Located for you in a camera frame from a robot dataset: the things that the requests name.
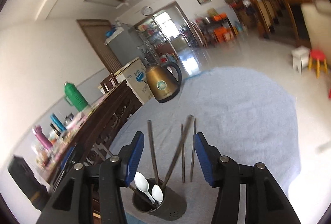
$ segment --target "utensil holder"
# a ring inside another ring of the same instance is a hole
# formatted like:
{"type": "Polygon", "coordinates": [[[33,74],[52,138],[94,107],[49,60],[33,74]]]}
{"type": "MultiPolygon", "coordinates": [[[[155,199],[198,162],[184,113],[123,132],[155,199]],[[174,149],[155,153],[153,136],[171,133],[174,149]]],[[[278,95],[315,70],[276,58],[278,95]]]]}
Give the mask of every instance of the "utensil holder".
{"type": "MultiPolygon", "coordinates": [[[[150,178],[147,179],[149,184],[149,192],[151,193],[153,186],[155,185],[155,179],[150,178]]],[[[140,194],[147,197],[146,194],[141,192],[140,190],[136,190],[133,193],[132,196],[132,203],[133,206],[142,213],[147,213],[159,218],[162,218],[164,220],[172,221],[179,219],[185,212],[187,203],[186,200],[178,195],[176,192],[174,192],[171,188],[168,186],[165,187],[163,192],[163,202],[161,205],[157,208],[153,208],[150,204],[145,202],[143,199],[141,199],[136,192],[139,191],[140,194]]]]}

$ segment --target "tiled floor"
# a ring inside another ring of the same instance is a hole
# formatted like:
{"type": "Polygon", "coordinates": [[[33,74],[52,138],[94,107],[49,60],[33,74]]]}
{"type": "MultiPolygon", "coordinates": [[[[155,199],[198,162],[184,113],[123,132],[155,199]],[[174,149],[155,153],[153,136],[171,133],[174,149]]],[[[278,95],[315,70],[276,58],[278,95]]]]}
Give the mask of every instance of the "tiled floor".
{"type": "Polygon", "coordinates": [[[290,185],[289,200],[302,224],[316,224],[331,203],[330,77],[322,73],[317,79],[313,71],[304,69],[302,75],[294,71],[292,49],[241,34],[235,41],[215,48],[188,48],[179,56],[184,77],[214,67],[246,67],[266,74],[296,97],[302,171],[290,185]]]}

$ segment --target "round sticker on kettle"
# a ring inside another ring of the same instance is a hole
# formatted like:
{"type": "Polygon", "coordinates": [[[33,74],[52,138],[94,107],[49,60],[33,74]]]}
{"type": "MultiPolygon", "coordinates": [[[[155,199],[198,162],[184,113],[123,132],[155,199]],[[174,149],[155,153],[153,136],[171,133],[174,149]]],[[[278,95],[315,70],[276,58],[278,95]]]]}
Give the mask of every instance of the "round sticker on kettle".
{"type": "Polygon", "coordinates": [[[160,80],[156,83],[156,87],[159,89],[159,90],[164,90],[166,87],[167,87],[167,84],[164,80],[160,80]]]}

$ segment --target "kettle handle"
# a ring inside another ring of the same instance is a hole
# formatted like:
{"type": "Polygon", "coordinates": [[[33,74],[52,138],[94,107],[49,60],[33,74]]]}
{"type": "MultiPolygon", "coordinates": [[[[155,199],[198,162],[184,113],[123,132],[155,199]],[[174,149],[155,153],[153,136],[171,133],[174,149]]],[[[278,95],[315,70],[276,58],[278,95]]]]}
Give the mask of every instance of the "kettle handle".
{"type": "Polygon", "coordinates": [[[67,96],[67,95],[65,95],[65,96],[64,96],[64,100],[66,100],[66,101],[67,101],[67,103],[68,103],[69,105],[73,106],[73,103],[69,102],[69,100],[68,100],[67,98],[68,98],[68,96],[67,96]]]}
{"type": "Polygon", "coordinates": [[[179,66],[173,62],[166,62],[164,64],[161,64],[161,67],[167,68],[168,66],[172,66],[173,68],[176,69],[177,74],[178,74],[178,85],[180,86],[182,84],[182,72],[179,68],[179,66]]]}

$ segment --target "purple bottle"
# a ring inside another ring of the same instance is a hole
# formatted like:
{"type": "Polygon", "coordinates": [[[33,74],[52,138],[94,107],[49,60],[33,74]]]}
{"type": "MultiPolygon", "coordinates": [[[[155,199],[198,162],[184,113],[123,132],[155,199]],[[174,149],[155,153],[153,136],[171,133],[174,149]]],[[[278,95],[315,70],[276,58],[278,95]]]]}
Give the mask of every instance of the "purple bottle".
{"type": "Polygon", "coordinates": [[[39,140],[39,142],[44,146],[45,149],[49,150],[52,148],[53,144],[47,139],[47,137],[42,133],[41,126],[37,125],[32,129],[32,132],[39,140]]]}

